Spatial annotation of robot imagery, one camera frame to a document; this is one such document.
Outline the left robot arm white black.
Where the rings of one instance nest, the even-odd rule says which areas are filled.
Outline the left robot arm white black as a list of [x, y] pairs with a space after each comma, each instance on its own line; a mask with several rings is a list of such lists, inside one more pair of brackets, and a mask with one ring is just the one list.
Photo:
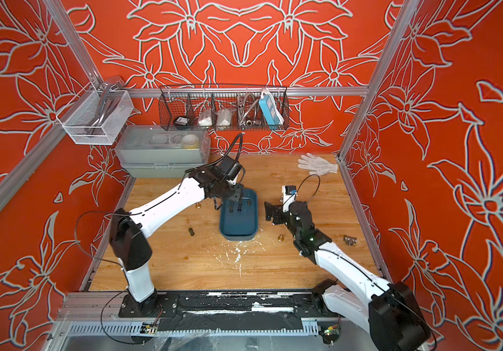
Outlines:
[[239, 159], [243, 133], [236, 135], [224, 156], [184, 172], [180, 183], [165, 194], [131, 211], [118, 209], [110, 224], [109, 244], [124, 276], [130, 298], [144, 304], [155, 294], [149, 262], [152, 248], [148, 239], [166, 222], [205, 199], [239, 201], [245, 175]]

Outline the teal plastic storage box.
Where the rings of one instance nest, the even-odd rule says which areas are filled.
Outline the teal plastic storage box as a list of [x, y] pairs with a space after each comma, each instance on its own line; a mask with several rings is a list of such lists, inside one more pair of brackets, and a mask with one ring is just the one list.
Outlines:
[[220, 233], [228, 241], [251, 241], [259, 230], [257, 193], [245, 188], [239, 201], [224, 201], [219, 222]]

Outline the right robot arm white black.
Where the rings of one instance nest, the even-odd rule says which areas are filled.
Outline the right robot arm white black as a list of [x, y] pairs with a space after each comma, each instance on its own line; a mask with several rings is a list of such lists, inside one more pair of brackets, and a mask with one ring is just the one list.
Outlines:
[[378, 277], [345, 254], [315, 227], [306, 202], [265, 203], [265, 211], [268, 221], [286, 226], [301, 256], [337, 279], [321, 294], [325, 307], [367, 332], [378, 350], [417, 350], [432, 338], [411, 289]]

